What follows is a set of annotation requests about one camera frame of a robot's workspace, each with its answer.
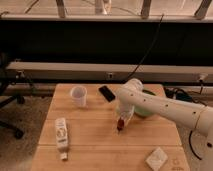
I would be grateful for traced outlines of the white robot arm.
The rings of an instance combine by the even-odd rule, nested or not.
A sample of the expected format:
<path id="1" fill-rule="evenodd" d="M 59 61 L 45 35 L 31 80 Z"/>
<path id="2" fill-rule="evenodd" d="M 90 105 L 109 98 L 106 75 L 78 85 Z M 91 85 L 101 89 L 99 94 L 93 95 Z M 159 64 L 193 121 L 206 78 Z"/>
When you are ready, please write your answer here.
<path id="1" fill-rule="evenodd" d="M 120 118 L 129 120 L 136 107 L 143 108 L 198 131 L 207 137 L 207 147 L 213 148 L 213 107 L 146 94 L 142 89 L 140 80 L 131 79 L 115 91 Z"/>

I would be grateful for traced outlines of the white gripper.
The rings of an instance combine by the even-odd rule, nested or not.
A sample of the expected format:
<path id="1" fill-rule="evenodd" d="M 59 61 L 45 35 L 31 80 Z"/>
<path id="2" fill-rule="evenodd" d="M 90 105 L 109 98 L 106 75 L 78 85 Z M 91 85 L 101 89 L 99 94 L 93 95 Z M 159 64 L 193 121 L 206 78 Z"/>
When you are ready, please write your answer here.
<path id="1" fill-rule="evenodd" d="M 134 106 L 119 103 L 116 107 L 117 119 L 122 119 L 125 124 L 128 124 L 134 114 Z"/>

